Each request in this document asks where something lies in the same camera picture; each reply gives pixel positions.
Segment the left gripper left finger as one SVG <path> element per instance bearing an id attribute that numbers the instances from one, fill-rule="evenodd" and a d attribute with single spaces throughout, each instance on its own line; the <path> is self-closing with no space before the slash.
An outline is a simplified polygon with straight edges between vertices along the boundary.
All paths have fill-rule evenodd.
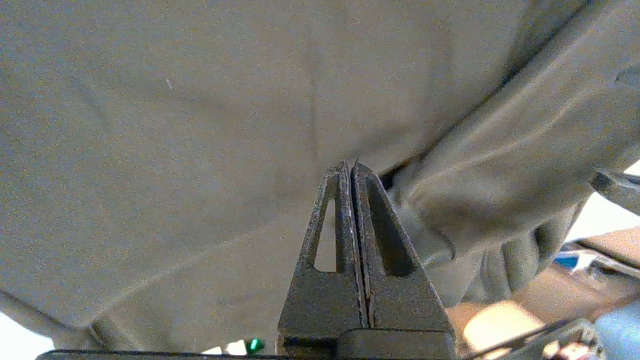
<path id="1" fill-rule="evenodd" d="M 329 201 L 334 202 L 336 271 L 314 265 Z M 338 339 L 370 324 L 365 304 L 352 176 L 347 162 L 329 167 L 311 210 L 277 326 L 276 352 L 288 359 L 334 359 Z"/>

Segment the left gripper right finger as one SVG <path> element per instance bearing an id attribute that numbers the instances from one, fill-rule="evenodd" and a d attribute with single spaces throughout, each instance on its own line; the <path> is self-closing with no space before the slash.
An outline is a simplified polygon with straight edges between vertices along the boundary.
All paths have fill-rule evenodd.
<path id="1" fill-rule="evenodd" d="M 361 328 L 340 336 L 345 360 L 454 360 L 454 330 L 380 178 L 355 162 Z"/>

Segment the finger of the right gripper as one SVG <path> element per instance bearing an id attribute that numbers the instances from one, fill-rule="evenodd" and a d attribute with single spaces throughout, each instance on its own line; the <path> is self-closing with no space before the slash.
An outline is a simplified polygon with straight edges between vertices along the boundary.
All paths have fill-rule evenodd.
<path id="1" fill-rule="evenodd" d="M 590 186 L 609 202 L 634 215 L 640 214 L 640 176 L 598 170 L 592 176 Z"/>

